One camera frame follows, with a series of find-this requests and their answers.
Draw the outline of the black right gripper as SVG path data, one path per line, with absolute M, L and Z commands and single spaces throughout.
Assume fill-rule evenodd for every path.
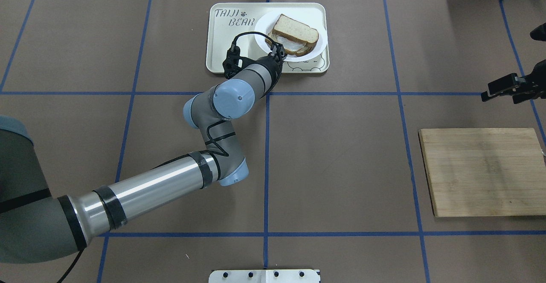
M 516 73 L 505 75 L 488 83 L 480 94 L 482 102 L 499 96 L 513 96 L 513 104 L 546 98 L 546 60 L 538 62 L 529 75 L 518 77 Z

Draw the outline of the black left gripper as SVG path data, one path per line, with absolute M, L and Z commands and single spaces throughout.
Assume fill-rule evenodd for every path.
M 284 46 L 280 43 L 273 43 L 271 45 L 271 50 L 272 51 L 267 56 L 258 58 L 256 64 L 265 67 L 271 77 L 270 87 L 275 87 L 279 82 L 287 54 Z

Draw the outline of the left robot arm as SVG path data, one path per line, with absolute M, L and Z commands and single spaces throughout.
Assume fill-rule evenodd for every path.
M 1 262 L 41 263 L 81 252 L 94 237 L 185 194 L 247 178 L 232 120 L 272 90 L 286 56 L 283 45 L 273 41 L 267 56 L 251 60 L 232 42 L 223 63 L 226 81 L 183 107 L 206 148 L 79 197 L 52 197 L 25 126 L 1 116 Z

